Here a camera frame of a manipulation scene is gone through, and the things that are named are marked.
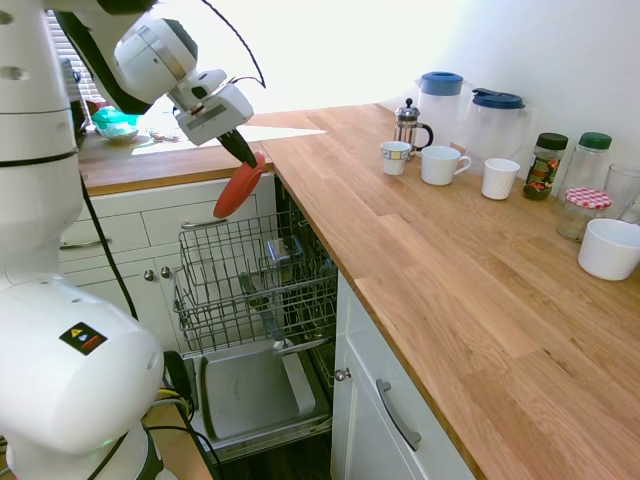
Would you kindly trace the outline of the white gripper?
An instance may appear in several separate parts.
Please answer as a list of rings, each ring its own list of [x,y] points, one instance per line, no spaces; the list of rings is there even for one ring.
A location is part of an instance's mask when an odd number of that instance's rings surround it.
[[[249,144],[236,129],[253,116],[245,95],[221,69],[192,71],[172,89],[178,125],[196,146],[221,137],[221,145],[241,163],[257,166]]]

